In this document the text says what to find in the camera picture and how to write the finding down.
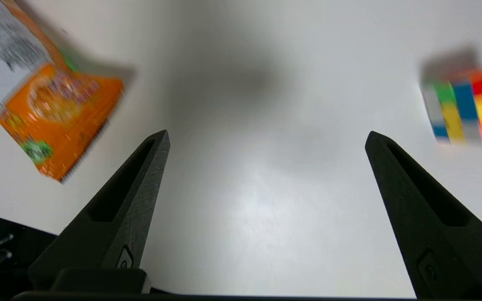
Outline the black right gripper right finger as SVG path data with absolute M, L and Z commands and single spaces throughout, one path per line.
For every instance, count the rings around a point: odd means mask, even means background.
M 482 221 L 389 137 L 365 143 L 417 298 L 482 298 Z

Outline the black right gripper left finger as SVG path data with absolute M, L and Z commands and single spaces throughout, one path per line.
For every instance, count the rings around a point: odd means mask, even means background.
M 147 137 L 29 267 L 36 290 L 66 268 L 139 267 L 170 149 L 168 131 Z

